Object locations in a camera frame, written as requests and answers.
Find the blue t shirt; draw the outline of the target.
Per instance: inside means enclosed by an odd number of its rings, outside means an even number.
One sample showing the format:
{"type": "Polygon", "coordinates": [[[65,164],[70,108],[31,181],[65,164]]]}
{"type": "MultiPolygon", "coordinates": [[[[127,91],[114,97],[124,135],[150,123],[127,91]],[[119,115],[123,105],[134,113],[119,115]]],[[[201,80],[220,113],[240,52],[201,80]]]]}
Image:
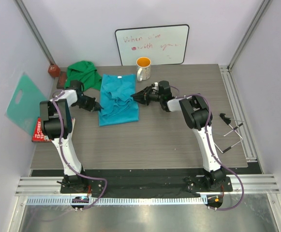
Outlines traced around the blue t shirt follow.
{"type": "Polygon", "coordinates": [[[138,103],[132,95],[136,90],[136,76],[104,74],[100,90],[99,126],[137,122],[138,103]]]}

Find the white mug orange inside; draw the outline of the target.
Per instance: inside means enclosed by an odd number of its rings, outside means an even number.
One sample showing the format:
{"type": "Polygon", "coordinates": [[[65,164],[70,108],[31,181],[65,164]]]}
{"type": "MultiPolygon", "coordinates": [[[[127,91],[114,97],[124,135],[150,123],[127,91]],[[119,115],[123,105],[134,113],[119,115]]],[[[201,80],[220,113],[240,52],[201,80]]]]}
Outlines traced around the white mug orange inside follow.
{"type": "Polygon", "coordinates": [[[151,77],[151,60],[147,57],[140,57],[136,61],[138,82],[148,80],[151,77]]]}

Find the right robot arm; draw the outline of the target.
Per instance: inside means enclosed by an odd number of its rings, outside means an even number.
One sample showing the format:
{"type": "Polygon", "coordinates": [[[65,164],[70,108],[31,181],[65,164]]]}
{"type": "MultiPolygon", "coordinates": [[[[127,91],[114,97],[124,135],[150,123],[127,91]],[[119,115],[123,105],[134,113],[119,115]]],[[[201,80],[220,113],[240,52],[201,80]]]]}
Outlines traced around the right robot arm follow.
{"type": "Polygon", "coordinates": [[[131,97],[134,101],[146,106],[150,102],[159,102],[166,112],[182,112],[201,151],[204,170],[201,184],[210,191],[223,190],[226,174],[214,145],[211,127],[212,113],[206,100],[200,94],[174,97],[167,81],[152,84],[132,94],[131,97]]]}

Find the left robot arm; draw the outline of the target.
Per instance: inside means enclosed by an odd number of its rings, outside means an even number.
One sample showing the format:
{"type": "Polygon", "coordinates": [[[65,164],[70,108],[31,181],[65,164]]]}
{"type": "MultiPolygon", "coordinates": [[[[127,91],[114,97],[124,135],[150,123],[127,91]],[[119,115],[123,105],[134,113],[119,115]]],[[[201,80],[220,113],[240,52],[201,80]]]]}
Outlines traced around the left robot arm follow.
{"type": "Polygon", "coordinates": [[[102,109],[95,98],[78,89],[62,90],[48,101],[40,102],[42,133],[51,140],[63,164],[64,176],[60,184],[82,193],[88,189],[89,178],[79,161],[73,143],[73,118],[70,107],[78,106],[89,112],[102,109]]]}

